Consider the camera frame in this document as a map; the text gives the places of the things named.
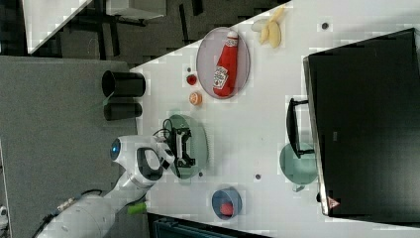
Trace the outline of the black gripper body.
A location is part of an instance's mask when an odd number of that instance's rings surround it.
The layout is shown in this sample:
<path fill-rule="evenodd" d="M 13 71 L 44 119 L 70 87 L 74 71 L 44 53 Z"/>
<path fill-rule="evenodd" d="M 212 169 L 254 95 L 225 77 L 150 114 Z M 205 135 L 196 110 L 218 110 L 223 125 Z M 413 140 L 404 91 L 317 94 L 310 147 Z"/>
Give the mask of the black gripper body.
<path fill-rule="evenodd" d="M 188 128 L 173 128 L 168 136 L 167 144 L 175 156 L 174 164 L 177 168 L 191 168 L 195 160 L 187 153 L 187 142 L 191 138 Z"/>

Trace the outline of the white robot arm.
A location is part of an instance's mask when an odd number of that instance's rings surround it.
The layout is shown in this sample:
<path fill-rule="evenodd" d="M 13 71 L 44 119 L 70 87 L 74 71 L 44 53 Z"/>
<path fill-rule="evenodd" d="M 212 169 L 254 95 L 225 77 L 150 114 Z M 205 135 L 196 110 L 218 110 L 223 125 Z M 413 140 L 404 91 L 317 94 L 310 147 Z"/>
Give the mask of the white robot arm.
<path fill-rule="evenodd" d="M 32 238 L 103 238 L 120 210 L 144 198 L 163 173 L 197 150 L 207 149 L 203 131 L 176 129 L 165 136 L 121 136 L 110 149 L 124 172 L 104 195 L 80 194 L 62 203 Z"/>

